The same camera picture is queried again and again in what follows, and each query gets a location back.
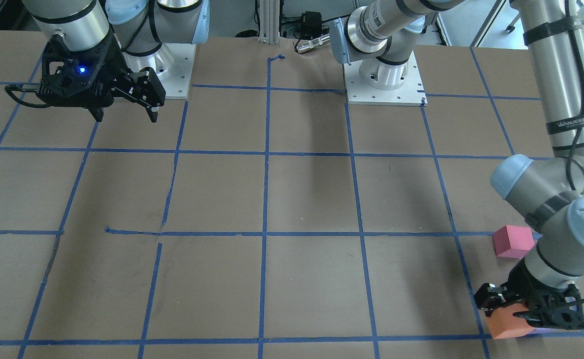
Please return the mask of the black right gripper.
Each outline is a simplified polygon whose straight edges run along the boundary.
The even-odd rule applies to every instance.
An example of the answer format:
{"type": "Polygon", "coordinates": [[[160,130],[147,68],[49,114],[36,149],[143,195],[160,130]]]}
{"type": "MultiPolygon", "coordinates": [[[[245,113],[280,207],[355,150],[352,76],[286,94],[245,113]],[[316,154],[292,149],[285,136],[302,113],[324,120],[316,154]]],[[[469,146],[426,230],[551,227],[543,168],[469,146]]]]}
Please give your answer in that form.
{"type": "Polygon", "coordinates": [[[131,71],[114,35],[87,50],[70,50],[62,35],[52,35],[43,50],[39,83],[9,84],[7,95],[30,108],[89,109],[97,123],[115,96],[141,105],[152,123],[165,104],[166,90],[152,67],[131,71]]]}

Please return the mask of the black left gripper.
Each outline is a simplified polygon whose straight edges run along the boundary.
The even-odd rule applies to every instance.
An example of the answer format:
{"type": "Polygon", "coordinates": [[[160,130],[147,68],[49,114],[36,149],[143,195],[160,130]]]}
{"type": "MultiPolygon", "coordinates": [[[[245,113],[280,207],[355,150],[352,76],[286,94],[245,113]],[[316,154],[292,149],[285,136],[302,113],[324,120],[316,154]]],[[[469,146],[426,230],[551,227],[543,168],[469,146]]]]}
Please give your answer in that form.
{"type": "Polygon", "coordinates": [[[495,309],[522,303],[527,313],[518,317],[534,328],[584,330],[581,292],[575,284],[552,288],[537,280],[524,260],[514,266],[505,286],[483,283],[474,294],[477,309],[491,315],[495,309]]]}

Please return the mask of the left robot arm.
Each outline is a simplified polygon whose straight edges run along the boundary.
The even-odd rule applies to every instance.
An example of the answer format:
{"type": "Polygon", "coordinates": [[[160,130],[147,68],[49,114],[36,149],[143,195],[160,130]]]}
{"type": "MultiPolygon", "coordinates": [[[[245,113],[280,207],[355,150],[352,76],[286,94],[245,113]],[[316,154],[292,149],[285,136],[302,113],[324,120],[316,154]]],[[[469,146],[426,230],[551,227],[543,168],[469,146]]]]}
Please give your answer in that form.
{"type": "Polygon", "coordinates": [[[415,340],[486,330],[470,297],[505,280],[513,259],[490,235],[524,225],[489,184],[506,156],[552,156],[529,53],[418,45],[429,103],[347,104],[329,48],[310,55],[327,93],[331,143],[314,165],[318,200],[337,233],[317,271],[317,323],[309,336],[415,340]]]}

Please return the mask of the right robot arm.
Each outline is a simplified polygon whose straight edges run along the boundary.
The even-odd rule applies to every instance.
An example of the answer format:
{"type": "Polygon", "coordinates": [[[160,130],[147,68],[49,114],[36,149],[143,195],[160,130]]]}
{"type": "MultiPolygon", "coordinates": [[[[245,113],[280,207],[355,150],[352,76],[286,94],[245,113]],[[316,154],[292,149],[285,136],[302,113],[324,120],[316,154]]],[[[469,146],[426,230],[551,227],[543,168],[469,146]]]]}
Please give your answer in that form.
{"type": "Polygon", "coordinates": [[[207,0],[25,0],[47,36],[39,83],[5,86],[30,108],[83,108],[95,121],[123,98],[155,123],[167,79],[182,70],[169,44],[207,41],[207,0]]]}

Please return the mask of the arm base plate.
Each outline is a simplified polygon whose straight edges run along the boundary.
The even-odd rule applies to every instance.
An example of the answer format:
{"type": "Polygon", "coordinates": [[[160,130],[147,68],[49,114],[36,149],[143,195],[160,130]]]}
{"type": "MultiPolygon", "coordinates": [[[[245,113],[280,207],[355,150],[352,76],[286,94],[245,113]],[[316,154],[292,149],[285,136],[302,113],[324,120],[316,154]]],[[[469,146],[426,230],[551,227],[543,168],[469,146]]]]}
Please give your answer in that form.
{"type": "Polygon", "coordinates": [[[428,104],[415,53],[404,64],[376,58],[343,65],[347,101],[354,105],[421,107],[428,104]]]}
{"type": "Polygon", "coordinates": [[[187,100],[196,44],[163,43],[153,54],[124,54],[133,71],[152,67],[166,91],[166,99],[187,100]]]}

